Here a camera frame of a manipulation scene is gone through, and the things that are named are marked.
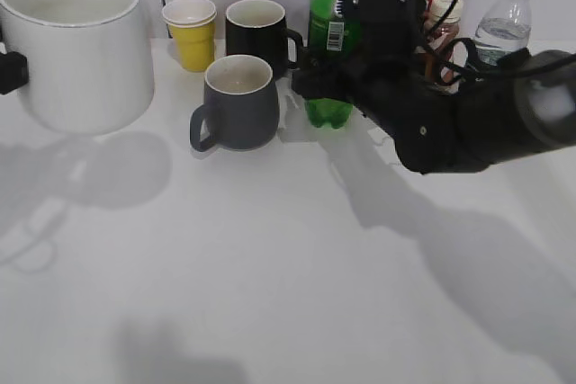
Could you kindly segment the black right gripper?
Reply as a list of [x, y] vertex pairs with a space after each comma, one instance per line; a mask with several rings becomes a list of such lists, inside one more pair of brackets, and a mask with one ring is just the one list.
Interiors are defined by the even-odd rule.
[[352, 102], [392, 138], [400, 163], [411, 172], [458, 171], [450, 103], [404, 62], [367, 59], [360, 49], [334, 56], [307, 49], [291, 88], [307, 101]]

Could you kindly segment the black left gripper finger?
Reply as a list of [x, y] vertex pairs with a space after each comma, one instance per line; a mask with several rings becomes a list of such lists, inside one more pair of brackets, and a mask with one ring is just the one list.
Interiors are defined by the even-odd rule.
[[0, 94], [7, 95], [29, 83], [27, 58], [15, 51], [0, 57]]

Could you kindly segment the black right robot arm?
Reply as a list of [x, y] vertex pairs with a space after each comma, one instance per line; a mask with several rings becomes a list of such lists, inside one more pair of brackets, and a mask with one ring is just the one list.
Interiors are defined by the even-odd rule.
[[360, 54], [298, 70], [302, 98], [354, 105], [388, 134], [400, 163], [419, 174], [479, 173], [575, 144], [575, 68], [486, 80], [456, 94], [402, 60]]

